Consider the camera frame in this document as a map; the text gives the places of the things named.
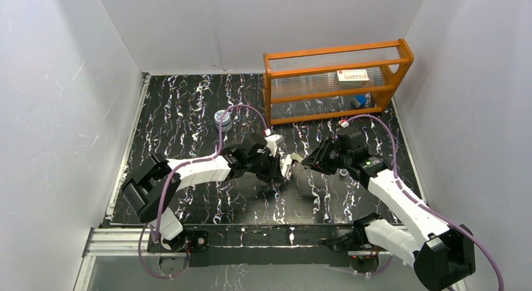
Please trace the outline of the white metal stapler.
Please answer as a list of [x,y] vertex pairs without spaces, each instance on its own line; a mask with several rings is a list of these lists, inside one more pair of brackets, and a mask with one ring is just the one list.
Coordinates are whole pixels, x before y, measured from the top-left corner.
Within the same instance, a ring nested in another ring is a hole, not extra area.
[[291,153],[289,155],[286,155],[285,157],[281,158],[280,160],[280,172],[283,178],[288,178],[290,176],[290,172],[294,166],[295,163],[301,163],[303,161],[303,157],[298,155],[297,153]]

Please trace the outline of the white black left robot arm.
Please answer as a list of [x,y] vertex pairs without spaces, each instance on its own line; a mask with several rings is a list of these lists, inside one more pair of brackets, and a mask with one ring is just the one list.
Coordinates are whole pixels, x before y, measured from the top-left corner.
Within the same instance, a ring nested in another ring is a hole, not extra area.
[[170,250],[180,251],[188,238],[182,222],[169,207],[172,197],[191,186],[229,181],[245,173],[265,183],[286,181],[294,159],[279,152],[283,139],[279,134],[251,134],[241,144],[192,159],[167,159],[153,154],[126,177],[120,192],[137,219],[155,229],[157,239],[162,239]]

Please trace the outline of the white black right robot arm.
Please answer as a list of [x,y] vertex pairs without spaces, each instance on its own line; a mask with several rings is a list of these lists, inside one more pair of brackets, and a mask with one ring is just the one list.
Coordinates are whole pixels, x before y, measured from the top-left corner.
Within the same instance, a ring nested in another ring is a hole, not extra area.
[[339,129],[324,138],[302,160],[307,169],[332,175],[339,169],[379,198],[406,227],[395,228],[371,213],[353,223],[354,244],[368,250],[383,247],[414,269],[427,290],[443,290],[476,272],[474,244],[464,225],[453,227],[427,211],[420,200],[393,172],[392,164],[371,154],[356,127]]

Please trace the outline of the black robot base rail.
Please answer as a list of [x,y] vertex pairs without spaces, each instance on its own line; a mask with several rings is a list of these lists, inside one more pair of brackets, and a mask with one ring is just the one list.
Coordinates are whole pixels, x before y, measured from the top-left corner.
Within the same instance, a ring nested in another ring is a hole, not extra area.
[[372,272],[390,261],[384,248],[355,242],[349,224],[185,225],[175,239],[149,240],[145,248],[164,257],[188,257],[192,267],[322,264]]

